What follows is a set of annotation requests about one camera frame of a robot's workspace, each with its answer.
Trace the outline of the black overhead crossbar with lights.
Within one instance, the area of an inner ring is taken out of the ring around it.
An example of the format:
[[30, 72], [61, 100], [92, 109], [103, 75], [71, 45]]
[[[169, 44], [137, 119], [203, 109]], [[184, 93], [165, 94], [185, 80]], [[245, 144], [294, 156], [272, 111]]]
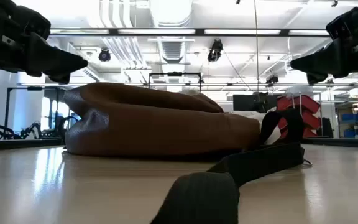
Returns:
[[208, 28], [92, 28], [75, 29], [61, 28], [51, 29], [50, 35], [78, 35], [78, 36], [204, 36], [204, 35], [224, 35], [224, 36], [328, 36], [324, 29], [208, 29]]

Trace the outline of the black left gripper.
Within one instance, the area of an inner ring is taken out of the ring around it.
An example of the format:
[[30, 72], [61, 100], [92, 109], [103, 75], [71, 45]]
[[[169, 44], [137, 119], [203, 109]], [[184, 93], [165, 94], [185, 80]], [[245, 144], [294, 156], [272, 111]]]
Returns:
[[39, 12], [0, 0], [0, 70], [48, 75], [56, 83], [69, 83], [71, 73], [88, 66], [79, 55], [49, 45], [51, 23]]

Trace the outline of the black neighbouring station frame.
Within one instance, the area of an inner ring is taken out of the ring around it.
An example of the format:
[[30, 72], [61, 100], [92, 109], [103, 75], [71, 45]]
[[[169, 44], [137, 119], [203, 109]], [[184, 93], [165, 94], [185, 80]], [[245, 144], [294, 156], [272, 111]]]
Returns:
[[17, 86], [6, 92], [3, 139], [63, 139], [70, 110], [57, 86]]

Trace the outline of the black ceiling spot lamp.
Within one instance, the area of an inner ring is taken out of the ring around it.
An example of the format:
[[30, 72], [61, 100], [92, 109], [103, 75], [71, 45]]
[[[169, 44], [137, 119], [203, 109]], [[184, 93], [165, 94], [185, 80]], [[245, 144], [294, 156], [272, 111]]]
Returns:
[[111, 54], [109, 52], [109, 49], [107, 48], [103, 48], [101, 49], [101, 52], [99, 53], [99, 56], [98, 56], [99, 60], [101, 62], [108, 62], [110, 61], [111, 59]]

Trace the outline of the red storage bin rack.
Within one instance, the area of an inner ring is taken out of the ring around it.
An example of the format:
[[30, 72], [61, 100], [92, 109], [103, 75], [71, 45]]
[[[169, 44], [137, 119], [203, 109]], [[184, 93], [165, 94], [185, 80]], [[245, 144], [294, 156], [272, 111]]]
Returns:
[[321, 119], [317, 117], [320, 104], [308, 95], [299, 96], [281, 96], [277, 101], [277, 109], [296, 109], [301, 114], [305, 128], [303, 131], [304, 138], [317, 137], [317, 130], [321, 127]]

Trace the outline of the cream canvas backpack brown base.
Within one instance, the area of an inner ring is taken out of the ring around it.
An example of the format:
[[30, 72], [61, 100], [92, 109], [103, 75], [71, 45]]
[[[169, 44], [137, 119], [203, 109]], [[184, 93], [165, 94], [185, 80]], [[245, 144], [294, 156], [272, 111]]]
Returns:
[[239, 189], [301, 165], [305, 128], [294, 109], [225, 112], [204, 94], [118, 83], [65, 92], [80, 120], [65, 134], [69, 153], [98, 157], [221, 156], [173, 183], [151, 224], [238, 224]]

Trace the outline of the black monitor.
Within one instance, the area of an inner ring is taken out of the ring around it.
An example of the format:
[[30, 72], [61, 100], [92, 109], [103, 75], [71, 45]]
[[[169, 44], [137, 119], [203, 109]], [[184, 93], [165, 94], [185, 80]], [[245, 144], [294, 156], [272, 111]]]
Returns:
[[233, 95], [234, 111], [256, 111], [266, 113], [277, 106], [277, 96], [267, 93], [254, 93], [253, 95]]

